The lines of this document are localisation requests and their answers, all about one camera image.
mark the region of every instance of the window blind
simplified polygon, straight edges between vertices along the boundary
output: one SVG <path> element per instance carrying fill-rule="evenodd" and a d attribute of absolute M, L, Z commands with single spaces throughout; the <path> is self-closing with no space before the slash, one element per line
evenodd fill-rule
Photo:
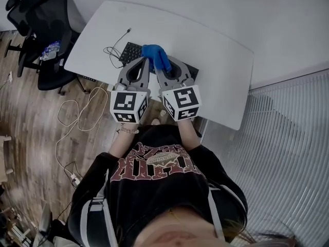
<path fill-rule="evenodd" d="M 214 152 L 246 195 L 251 233 L 288 233 L 289 228 L 303 246 L 324 245 L 329 238 L 329 71 L 250 91 L 240 130 Z"/>

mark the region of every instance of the black chair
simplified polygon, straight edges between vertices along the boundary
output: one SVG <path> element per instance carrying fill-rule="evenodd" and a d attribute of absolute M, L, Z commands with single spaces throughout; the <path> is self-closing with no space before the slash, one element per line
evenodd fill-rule
<path fill-rule="evenodd" d="M 9 50 L 20 51 L 19 56 L 19 73 L 24 67 L 34 67 L 35 61 L 42 53 L 43 49 L 39 44 L 37 38 L 33 36 L 33 32 L 26 21 L 26 13 L 36 4 L 42 0 L 8 0 L 6 3 L 6 10 L 9 11 L 7 19 L 16 27 L 22 36 L 26 36 L 22 46 L 12 46 L 11 40 L 8 42 L 4 58 L 7 56 Z"/>
<path fill-rule="evenodd" d="M 43 48 L 61 41 L 55 59 L 42 61 L 38 67 L 34 67 L 40 70 L 38 89 L 49 91 L 60 88 L 59 94 L 64 95 L 63 86 L 77 79 L 82 91 L 90 93 L 84 89 L 77 74 L 64 69 L 68 55 L 80 35 L 70 26 L 67 0 L 43 0 L 28 11 L 26 20 Z"/>

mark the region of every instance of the chair backrest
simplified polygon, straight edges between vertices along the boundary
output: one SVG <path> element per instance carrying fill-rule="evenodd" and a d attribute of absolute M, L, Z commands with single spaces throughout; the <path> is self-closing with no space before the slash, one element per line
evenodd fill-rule
<path fill-rule="evenodd" d="M 22 36 L 26 36 L 30 27 L 26 21 L 27 12 L 42 0 L 8 0 L 6 9 L 11 8 L 7 19 L 16 27 Z"/>
<path fill-rule="evenodd" d="M 44 46 L 61 40 L 71 29 L 67 16 L 67 0 L 43 0 L 29 10 L 26 20 Z"/>

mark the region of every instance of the marker cube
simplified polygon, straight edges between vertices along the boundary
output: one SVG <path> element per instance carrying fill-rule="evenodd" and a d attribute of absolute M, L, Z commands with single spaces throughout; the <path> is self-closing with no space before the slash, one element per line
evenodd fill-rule
<path fill-rule="evenodd" d="M 197 85 L 164 91 L 162 101 L 175 121 L 197 116 L 199 107 L 202 105 Z"/>
<path fill-rule="evenodd" d="M 111 91 L 109 110 L 116 122 L 139 124 L 148 106 L 147 92 Z"/>

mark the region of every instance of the floor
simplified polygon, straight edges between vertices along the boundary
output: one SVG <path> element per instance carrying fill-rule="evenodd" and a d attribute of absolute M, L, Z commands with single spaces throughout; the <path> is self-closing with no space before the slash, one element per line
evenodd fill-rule
<path fill-rule="evenodd" d="M 45 202 L 49 203 L 53 216 L 57 217 L 71 201 L 74 188 L 55 158 L 55 144 L 68 131 L 68 128 L 58 122 L 57 115 L 61 104 L 66 100 L 76 100 L 82 109 L 88 101 L 88 95 L 82 93 L 76 82 L 64 87 L 65 96 L 60 96 L 56 90 L 39 91 L 38 75 L 32 69 L 25 68 L 22 77 L 18 78 L 16 73 L 19 52 L 10 51 L 6 58 L 3 55 L 9 40 L 12 40 L 12 45 L 18 45 L 24 38 L 16 31 L 6 31 L 0 33 L 0 39 L 0 86 L 6 81 L 8 74 L 13 73 L 12 83 L 6 83 L 0 90 L 0 134 L 12 137 L 6 148 L 5 164 L 6 168 L 14 170 L 5 184 L 4 201 L 21 214 L 22 229 L 30 228 L 30 236 L 33 237 L 33 225 L 38 225 Z M 88 89 L 101 84 L 84 79 L 81 81 Z M 151 104 L 154 109 L 148 109 L 146 123 L 150 123 L 162 110 L 159 102 Z M 82 175 L 97 154 L 108 151 L 115 134 L 117 124 L 109 113 L 109 101 L 106 102 L 103 92 L 98 93 L 81 116 L 80 127 L 91 128 L 104 105 L 104 115 L 93 130 L 82 132 L 75 128 L 58 145 L 60 162 L 66 165 L 76 161 Z M 65 124 L 75 120 L 76 104 L 64 104 L 59 117 Z M 72 164 L 68 169 L 73 171 L 73 167 Z M 68 210 L 61 217 L 63 220 Z"/>

